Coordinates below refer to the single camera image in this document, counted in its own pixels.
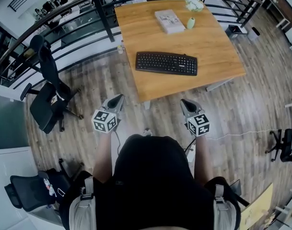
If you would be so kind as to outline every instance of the yellow board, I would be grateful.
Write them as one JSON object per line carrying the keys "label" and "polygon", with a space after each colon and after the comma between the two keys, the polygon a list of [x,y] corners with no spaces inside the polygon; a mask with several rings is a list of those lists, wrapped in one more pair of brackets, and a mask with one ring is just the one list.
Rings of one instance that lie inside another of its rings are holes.
{"label": "yellow board", "polygon": [[240,230],[247,230],[253,226],[264,214],[269,211],[273,184],[270,184],[267,189],[242,212]]}
{"label": "yellow board", "polygon": [[[115,8],[124,45],[141,102],[245,75],[245,69],[225,31],[205,7],[191,12],[184,0],[159,0]],[[191,30],[166,34],[154,12],[172,9]],[[135,70],[136,53],[157,51],[197,57],[198,75],[181,76]]]}

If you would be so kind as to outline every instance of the black keyboard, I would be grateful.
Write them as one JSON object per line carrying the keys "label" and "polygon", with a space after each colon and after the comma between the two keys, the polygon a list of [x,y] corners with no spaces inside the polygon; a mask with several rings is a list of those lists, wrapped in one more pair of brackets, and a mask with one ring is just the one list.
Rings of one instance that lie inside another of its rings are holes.
{"label": "black keyboard", "polygon": [[177,75],[197,75],[197,58],[164,52],[137,52],[136,70]]}

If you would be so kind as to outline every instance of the book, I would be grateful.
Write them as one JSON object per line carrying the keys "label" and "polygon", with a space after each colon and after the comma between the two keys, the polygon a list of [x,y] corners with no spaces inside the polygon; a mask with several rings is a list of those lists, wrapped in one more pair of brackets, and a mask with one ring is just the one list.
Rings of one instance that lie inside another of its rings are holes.
{"label": "book", "polygon": [[154,14],[167,34],[179,33],[185,30],[185,27],[173,10],[156,11]]}

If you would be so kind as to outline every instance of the wooden floor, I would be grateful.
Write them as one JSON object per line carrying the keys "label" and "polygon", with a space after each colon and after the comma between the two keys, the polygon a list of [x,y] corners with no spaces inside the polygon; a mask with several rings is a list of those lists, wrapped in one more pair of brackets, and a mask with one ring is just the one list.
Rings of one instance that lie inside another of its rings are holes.
{"label": "wooden floor", "polygon": [[[58,168],[58,158],[84,161],[86,169],[94,164],[98,134],[93,132],[91,117],[102,101],[113,94],[126,96],[122,114],[121,136],[140,133],[148,127],[158,136],[171,136],[183,146],[192,140],[183,127],[179,101],[197,100],[211,120],[207,135],[215,175],[230,183],[241,179],[243,197],[253,201],[271,182],[274,183],[272,207],[284,206],[291,198],[292,163],[270,161],[265,150],[273,144],[268,132],[248,131],[292,128],[292,51],[277,23],[260,9],[247,28],[255,26],[261,33],[251,43],[245,36],[234,41],[247,75],[234,79],[211,92],[205,88],[174,94],[152,101],[150,110],[138,102],[137,92],[126,54],[112,52],[87,60],[60,74],[70,87],[82,86],[81,94],[71,101],[73,110],[83,113],[84,120],[66,116],[65,132],[56,127],[50,134],[41,132],[29,112],[33,99],[27,99],[26,121],[34,158],[39,169]],[[258,222],[253,229],[258,229]]]}

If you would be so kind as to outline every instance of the trash can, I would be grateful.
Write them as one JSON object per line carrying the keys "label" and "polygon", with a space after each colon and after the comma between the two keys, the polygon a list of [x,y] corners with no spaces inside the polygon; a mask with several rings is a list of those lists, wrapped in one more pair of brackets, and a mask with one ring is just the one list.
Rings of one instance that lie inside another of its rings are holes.
{"label": "trash can", "polygon": [[230,39],[237,38],[239,34],[243,34],[237,25],[229,25],[225,32]]}
{"label": "trash can", "polygon": [[259,36],[260,32],[255,27],[252,27],[250,32],[247,34],[250,41],[255,41]]}

